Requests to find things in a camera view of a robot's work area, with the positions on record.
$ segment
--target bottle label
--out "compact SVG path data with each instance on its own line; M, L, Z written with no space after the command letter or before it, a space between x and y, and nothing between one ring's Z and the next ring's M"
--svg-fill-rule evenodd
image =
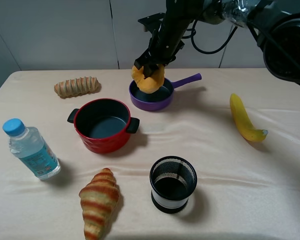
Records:
M58 165L56 155L44 141L40 151L26 157L19 158L37 177L50 173Z

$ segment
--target water bottle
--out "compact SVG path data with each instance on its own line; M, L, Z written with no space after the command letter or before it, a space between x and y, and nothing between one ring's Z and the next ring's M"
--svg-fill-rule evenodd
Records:
M58 159L37 128L25 127L18 118L6 121L2 128L10 137L10 152L37 178L45 180L59 173L61 168Z

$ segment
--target blue bottle cap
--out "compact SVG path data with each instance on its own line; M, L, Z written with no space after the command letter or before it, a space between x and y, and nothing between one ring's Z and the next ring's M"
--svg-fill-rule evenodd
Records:
M22 134L25 131L26 127L20 119L12 118L3 124L2 129L10 137L15 137Z

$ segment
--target purple saucepan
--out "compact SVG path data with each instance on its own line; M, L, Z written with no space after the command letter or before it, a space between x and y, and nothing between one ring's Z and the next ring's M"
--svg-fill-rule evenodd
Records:
M171 103L176 88L201 79L200 73L175 82L171 82L165 78L163 86L151 94L140 91L136 82L132 81L129 86L131 101L139 109L145 111L158 111L164 109Z

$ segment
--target croissant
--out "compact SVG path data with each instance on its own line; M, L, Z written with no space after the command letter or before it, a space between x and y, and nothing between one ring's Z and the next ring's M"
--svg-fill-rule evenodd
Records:
M100 83L96 77L80 77L61 81L54 85L54 91L59 97L66 98L79 94L93 93L98 89Z
M141 92L152 94L164 84L165 67L162 64L159 64L158 67L159 69L147 78L144 75L144 67L141 67L140 70L135 66L132 67L131 77Z
M99 240L119 200L116 179L109 168L95 175L79 193L86 240Z

